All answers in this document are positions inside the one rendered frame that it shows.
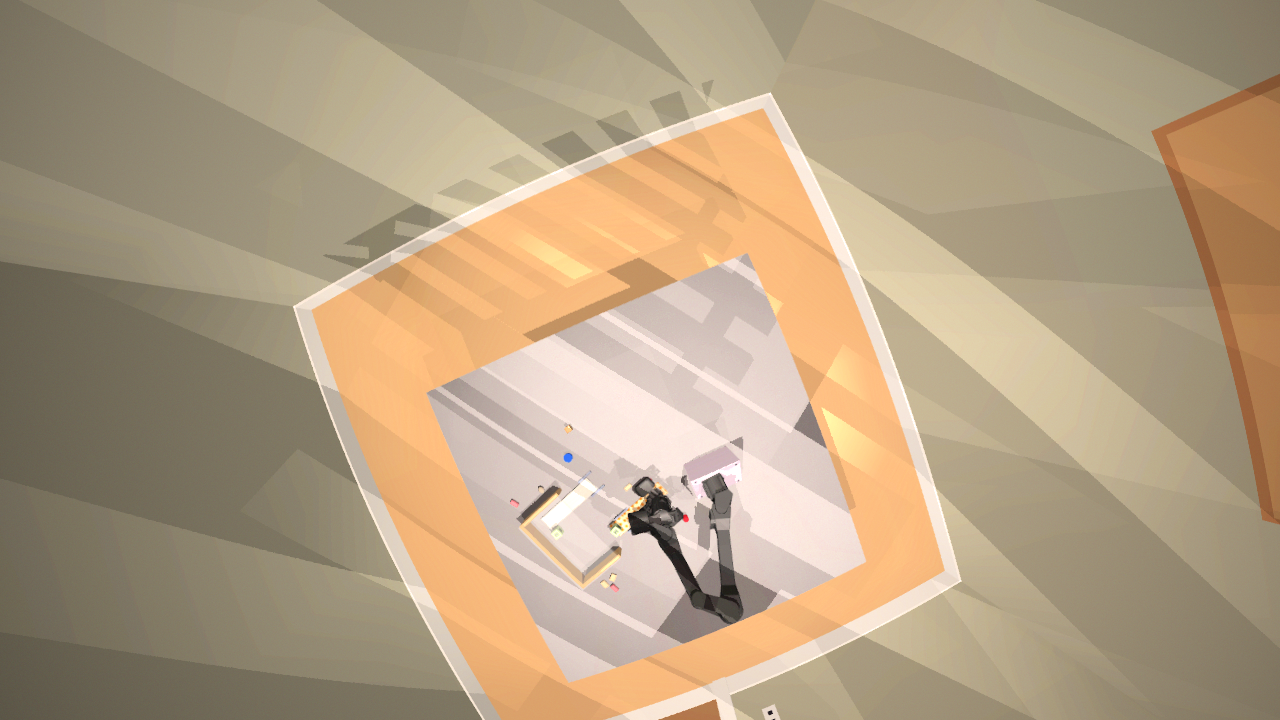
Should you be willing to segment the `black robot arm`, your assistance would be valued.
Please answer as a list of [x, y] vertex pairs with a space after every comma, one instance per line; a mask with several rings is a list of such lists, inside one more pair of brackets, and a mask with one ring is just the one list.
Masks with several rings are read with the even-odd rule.
[[675, 528], [669, 527], [671, 523], [678, 521], [677, 510], [669, 511], [669, 506], [667, 503], [657, 503], [652, 514], [649, 511], [649, 509], [652, 509], [650, 501], [648, 500], [646, 505], [644, 505], [643, 509], [639, 509], [639, 511], [627, 512], [628, 527], [632, 536], [652, 532], [652, 536], [658, 541], [660, 550], [663, 550], [669, 561], [673, 562], [678, 578], [684, 583], [684, 589], [689, 593], [692, 607], [710, 612], [712, 615], [721, 618], [721, 620], [727, 624], [733, 624], [739, 623], [742, 618], [742, 601], [740, 600], [735, 583], [732, 561], [733, 555], [730, 544], [730, 519], [733, 495], [726, 486], [724, 478], [721, 473], [717, 473], [707, 480], [701, 480], [701, 484], [712, 502], [709, 519], [710, 530], [716, 529], [718, 541], [717, 548], [719, 553], [721, 569], [721, 597], [703, 593], [701, 588], [698, 585], [698, 580], [689, 568], [689, 564], [684, 559]]

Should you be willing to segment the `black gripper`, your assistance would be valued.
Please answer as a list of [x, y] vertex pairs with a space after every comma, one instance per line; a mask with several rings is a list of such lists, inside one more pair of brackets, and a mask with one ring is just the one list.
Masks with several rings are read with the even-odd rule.
[[[649, 509], [650, 512], [653, 511], [657, 503], [667, 503], [669, 506], [669, 511], [672, 511], [673, 510], [671, 507], [672, 501], [666, 495], [663, 495], [664, 492], [662, 492], [660, 488], [654, 489], [655, 486], [657, 484], [649, 477], [645, 477], [643, 480], [637, 483], [637, 486], [635, 486], [635, 492], [640, 495], [641, 498], [648, 493], [646, 501], [648, 500], [650, 501], [652, 506], [652, 509]], [[678, 521], [680, 521], [684, 519], [684, 512], [678, 507], [676, 510], [678, 512]], [[678, 521], [671, 523], [669, 527], [675, 527]]]

